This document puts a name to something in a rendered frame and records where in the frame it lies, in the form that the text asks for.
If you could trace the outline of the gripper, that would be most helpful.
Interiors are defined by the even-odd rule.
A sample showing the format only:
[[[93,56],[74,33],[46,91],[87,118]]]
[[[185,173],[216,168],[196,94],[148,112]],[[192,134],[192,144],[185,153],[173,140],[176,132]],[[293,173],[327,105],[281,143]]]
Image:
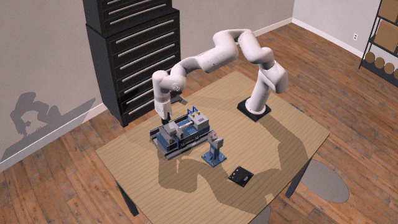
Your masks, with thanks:
[[[154,105],[156,112],[160,115],[162,124],[168,124],[170,119],[170,115],[172,117],[172,106],[170,99],[165,102],[159,102],[154,99]]]

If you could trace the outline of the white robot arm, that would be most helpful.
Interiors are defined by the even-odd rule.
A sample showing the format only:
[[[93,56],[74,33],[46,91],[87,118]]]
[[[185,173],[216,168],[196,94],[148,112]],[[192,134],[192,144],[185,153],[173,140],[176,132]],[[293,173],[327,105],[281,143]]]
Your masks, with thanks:
[[[261,48],[254,32],[249,29],[217,32],[213,36],[213,42],[216,46],[214,49],[201,56],[182,60],[172,67],[170,75],[164,70],[154,72],[152,82],[155,100],[165,102],[170,99],[170,90],[183,91],[186,87],[187,74],[196,69],[211,73],[236,60],[239,52],[235,42],[238,42],[245,58],[259,65],[257,83],[251,97],[246,101],[246,108],[252,114],[263,114],[271,91],[283,93],[288,85],[288,73],[274,60],[272,49]],[[183,105],[188,103],[180,95],[170,99],[170,102],[171,104],[179,102]]]

